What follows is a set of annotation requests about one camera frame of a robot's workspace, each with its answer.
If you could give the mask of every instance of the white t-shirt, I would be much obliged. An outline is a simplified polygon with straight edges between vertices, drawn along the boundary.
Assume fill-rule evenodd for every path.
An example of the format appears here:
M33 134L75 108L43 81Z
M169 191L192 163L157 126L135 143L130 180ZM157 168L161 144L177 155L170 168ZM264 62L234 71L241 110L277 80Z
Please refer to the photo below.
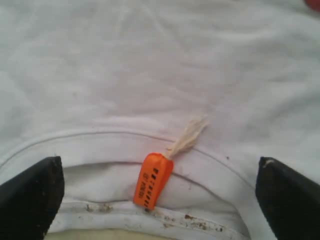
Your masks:
M0 1L0 184L57 155L51 232L275 239L260 156L320 183L319 29L301 0ZM135 206L145 156L198 114L158 208Z

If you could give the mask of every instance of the black clamp jaw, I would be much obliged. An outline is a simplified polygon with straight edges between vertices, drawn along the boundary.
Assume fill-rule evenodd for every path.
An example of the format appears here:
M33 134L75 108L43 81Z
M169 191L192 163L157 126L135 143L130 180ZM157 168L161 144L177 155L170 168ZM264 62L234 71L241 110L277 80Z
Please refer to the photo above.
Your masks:
M320 240L318 184L274 158L261 157L255 194L278 240Z
M0 239L43 240L65 192L61 158L47 157L0 186Z

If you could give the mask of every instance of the white thread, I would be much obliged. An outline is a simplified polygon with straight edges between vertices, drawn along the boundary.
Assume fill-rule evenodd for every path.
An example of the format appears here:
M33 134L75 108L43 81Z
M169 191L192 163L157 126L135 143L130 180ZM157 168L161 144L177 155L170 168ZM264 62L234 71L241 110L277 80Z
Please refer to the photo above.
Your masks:
M205 116L192 119L183 130L180 138L165 153L167 159L172 159L176 155L191 149L196 143L198 136L208 125Z

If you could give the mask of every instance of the orange plastic tag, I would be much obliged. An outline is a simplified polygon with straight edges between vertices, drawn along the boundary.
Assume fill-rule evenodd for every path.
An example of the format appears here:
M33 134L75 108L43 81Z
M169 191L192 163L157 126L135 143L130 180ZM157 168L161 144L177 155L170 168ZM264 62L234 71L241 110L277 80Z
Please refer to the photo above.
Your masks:
M161 153L153 152L146 156L141 166L133 202L153 210L173 169L174 162L166 159Z

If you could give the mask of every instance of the orange tag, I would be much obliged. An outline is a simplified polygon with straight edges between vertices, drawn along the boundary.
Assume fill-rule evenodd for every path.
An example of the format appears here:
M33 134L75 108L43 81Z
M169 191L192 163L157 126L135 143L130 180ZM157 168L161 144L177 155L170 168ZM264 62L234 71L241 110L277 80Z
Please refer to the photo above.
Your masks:
M166 159L161 153L153 152L146 156L141 166L133 202L153 210L173 169L174 162Z

